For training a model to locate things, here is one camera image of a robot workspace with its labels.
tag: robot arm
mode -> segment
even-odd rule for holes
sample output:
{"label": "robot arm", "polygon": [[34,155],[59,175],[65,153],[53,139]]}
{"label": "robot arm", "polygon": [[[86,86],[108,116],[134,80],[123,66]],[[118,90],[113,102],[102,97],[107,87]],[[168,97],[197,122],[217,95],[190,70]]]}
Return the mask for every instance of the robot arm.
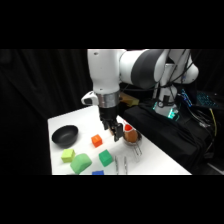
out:
{"label": "robot arm", "polygon": [[[115,141],[118,141],[123,136],[123,125],[118,124],[116,119],[120,101],[119,83],[124,82],[142,89],[149,89],[158,82],[161,85],[166,85],[171,78],[173,68],[177,69],[173,73],[172,80],[184,70],[189,51],[185,51],[183,57],[181,55],[183,50],[146,49],[143,51],[125,51],[123,49],[89,49],[88,62],[93,81],[93,92],[84,96],[82,103],[84,105],[99,106],[100,119],[105,130],[110,128],[114,133]],[[185,76],[184,82],[190,83],[188,79],[188,76]],[[163,102],[164,99],[174,101],[171,98],[170,88],[164,88],[164,90],[161,91],[160,101]],[[157,105],[155,110],[157,113],[164,116],[169,114],[171,104],[165,104],[165,107],[164,105],[160,106]]]}

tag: table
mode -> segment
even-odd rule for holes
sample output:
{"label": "table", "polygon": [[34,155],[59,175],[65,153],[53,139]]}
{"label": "table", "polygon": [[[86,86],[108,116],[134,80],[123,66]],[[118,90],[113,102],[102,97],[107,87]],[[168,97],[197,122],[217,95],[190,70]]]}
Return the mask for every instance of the table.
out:
{"label": "table", "polygon": [[[123,119],[118,117],[118,122],[123,123]],[[74,173],[70,164],[64,164],[61,160],[63,150],[51,140],[52,134],[60,127],[66,125],[75,125],[79,128],[78,139],[70,148],[75,150],[76,155],[86,153],[93,162],[82,175],[92,175],[93,171],[101,170],[104,170],[105,175],[116,175],[115,162],[104,168],[98,158],[99,153],[106,149],[111,153],[113,158],[117,156],[120,175],[125,174],[123,166],[124,156],[127,157],[129,175],[191,175],[144,136],[140,144],[143,155],[141,160],[136,163],[133,150],[130,146],[127,146],[123,139],[115,143],[110,131],[104,130],[103,124],[99,119],[97,106],[90,106],[48,120],[53,175],[68,175]],[[103,139],[103,145],[95,148],[91,142],[91,137],[97,134]]]}

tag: cable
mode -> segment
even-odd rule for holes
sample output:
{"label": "cable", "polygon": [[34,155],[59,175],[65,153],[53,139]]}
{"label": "cable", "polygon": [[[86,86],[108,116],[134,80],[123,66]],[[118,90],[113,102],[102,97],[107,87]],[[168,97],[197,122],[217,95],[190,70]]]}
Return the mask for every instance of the cable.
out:
{"label": "cable", "polygon": [[196,55],[196,57],[195,57],[195,59],[194,59],[194,61],[192,61],[192,63],[183,71],[183,73],[181,74],[181,75],[179,75],[176,79],[174,79],[173,81],[172,81],[172,83],[174,83],[177,79],[179,79],[181,76],[183,76],[190,68],[191,68],[191,66],[196,62],[196,60],[198,59],[198,57],[199,57],[199,55],[201,54],[201,52],[202,52],[202,50],[203,49],[201,49],[199,52],[198,52],[198,54]]}
{"label": "cable", "polygon": [[130,86],[130,84],[128,84],[121,93],[123,93],[128,87]]}
{"label": "cable", "polygon": [[213,110],[210,109],[211,111],[211,114],[212,114],[212,117],[213,117],[213,120],[214,120],[214,125],[215,125],[215,137],[217,136],[217,132],[218,132],[218,129],[217,129],[217,123],[216,123],[216,120],[215,120],[215,115],[213,113]]}
{"label": "cable", "polygon": [[185,54],[186,50],[187,50],[187,49],[184,49],[184,51],[183,51],[183,53],[181,54],[179,60],[177,61],[176,66],[175,66],[175,68],[174,68],[174,70],[173,70],[173,72],[172,72],[172,74],[171,74],[171,76],[170,76],[170,80],[172,79],[173,74],[174,74],[174,72],[176,71],[176,69],[177,69],[177,67],[178,67],[178,64],[179,64],[179,62],[180,62],[180,59],[181,59],[182,56]]}

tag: black cable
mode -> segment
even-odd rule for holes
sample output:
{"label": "black cable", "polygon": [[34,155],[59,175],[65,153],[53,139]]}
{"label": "black cable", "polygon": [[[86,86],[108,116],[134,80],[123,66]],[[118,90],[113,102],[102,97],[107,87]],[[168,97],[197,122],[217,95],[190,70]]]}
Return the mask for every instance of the black cable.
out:
{"label": "black cable", "polygon": [[202,52],[203,49],[201,49],[198,54],[196,55],[195,59],[192,60],[192,63],[183,71],[183,73],[181,75],[179,75],[176,79],[174,79],[172,81],[172,83],[174,83],[177,79],[179,79],[181,76],[183,76],[190,68],[191,66],[196,62],[196,60],[198,59],[198,57],[200,56],[201,52]]}
{"label": "black cable", "polygon": [[[183,57],[183,55],[185,54],[186,50],[187,50],[187,49],[184,49],[183,53],[182,53],[181,56],[180,56],[180,59],[181,59],[181,58]],[[172,74],[171,74],[171,76],[170,76],[170,80],[172,79],[173,74],[174,74],[174,72],[176,71],[177,67],[178,67],[178,65],[175,66],[175,68],[174,68],[174,70],[173,70],[173,72],[172,72]]]}
{"label": "black cable", "polygon": [[121,93],[123,93],[128,87],[130,86],[130,84],[128,84]]}

